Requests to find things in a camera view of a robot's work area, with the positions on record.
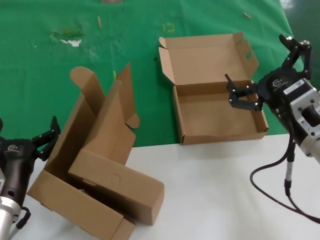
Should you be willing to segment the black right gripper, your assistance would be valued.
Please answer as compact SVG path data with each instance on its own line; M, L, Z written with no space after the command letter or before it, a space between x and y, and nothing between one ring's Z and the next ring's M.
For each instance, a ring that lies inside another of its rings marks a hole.
M228 102L233 108L252 112L261 112L263 103L267 104L280 124L288 132L293 130L293 139L300 146L305 139L305 130L294 117L297 110L293 110L290 103L305 93L305 79L311 79L312 45L308 40L297 41L291 36L285 37L282 34L279 35L279 40L289 50L289 54L283 61L282 68L268 73L258 84L236 87L229 75L224 75L228 81L226 86L229 92ZM293 68L300 57L303 70L297 72ZM253 95L258 96L257 100L244 99Z

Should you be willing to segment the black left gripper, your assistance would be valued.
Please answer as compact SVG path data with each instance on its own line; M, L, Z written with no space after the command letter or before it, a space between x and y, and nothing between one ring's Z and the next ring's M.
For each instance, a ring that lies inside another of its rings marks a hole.
M0 118L0 134L3 129ZM50 130L30 139L0 139L0 166L5 176L1 196L23 204L37 158L45 162L61 134L57 117L53 116Z

